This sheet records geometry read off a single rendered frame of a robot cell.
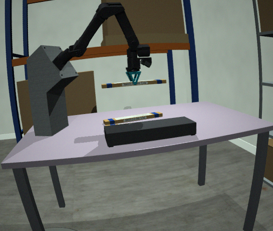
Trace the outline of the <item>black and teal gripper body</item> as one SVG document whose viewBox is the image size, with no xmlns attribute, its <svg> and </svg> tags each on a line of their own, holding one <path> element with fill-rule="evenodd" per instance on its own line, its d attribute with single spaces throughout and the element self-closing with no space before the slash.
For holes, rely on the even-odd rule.
<svg viewBox="0 0 273 231">
<path fill-rule="evenodd" d="M 127 72 L 137 72 L 140 71 L 140 66 L 139 67 L 134 67 L 134 62 L 133 62 L 133 58 L 127 58 L 127 62 L 128 62 L 128 67 L 126 67 Z"/>
</svg>

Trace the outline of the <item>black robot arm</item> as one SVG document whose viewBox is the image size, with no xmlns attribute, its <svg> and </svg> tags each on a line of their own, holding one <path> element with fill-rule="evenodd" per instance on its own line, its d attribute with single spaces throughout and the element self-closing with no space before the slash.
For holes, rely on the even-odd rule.
<svg viewBox="0 0 273 231">
<path fill-rule="evenodd" d="M 140 64 L 150 67 L 152 58 L 150 56 L 150 47 L 148 44 L 139 44 L 139 41 L 132 29 L 132 26 L 126 16 L 124 7 L 120 2 L 105 2 L 101 3 L 96 10 L 96 14 L 83 32 L 82 36 L 75 42 L 74 45 L 69 46 L 69 49 L 62 51 L 53 60 L 55 66 L 62 70 L 66 63 L 73 57 L 81 57 L 87 50 L 87 46 L 101 26 L 101 24 L 108 19 L 108 17 L 115 15 L 124 35 L 128 42 L 127 57 L 145 57 L 133 58 L 134 67 Z M 141 61 L 140 61 L 141 60 Z"/>
</svg>

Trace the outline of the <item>white box labelled e6013 with blue band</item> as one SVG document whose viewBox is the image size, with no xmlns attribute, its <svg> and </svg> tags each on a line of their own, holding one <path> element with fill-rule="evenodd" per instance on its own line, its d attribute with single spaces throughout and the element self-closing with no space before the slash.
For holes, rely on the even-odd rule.
<svg viewBox="0 0 273 231">
<path fill-rule="evenodd" d="M 163 113 L 153 112 L 153 113 L 147 113 L 147 114 L 141 114 L 141 115 L 131 115 L 131 116 L 125 116 L 125 117 L 105 119 L 103 120 L 103 122 L 105 125 L 111 125 L 111 124 L 124 123 L 124 122 L 136 121 L 136 120 L 162 117 L 162 116 L 163 116 Z"/>
</svg>

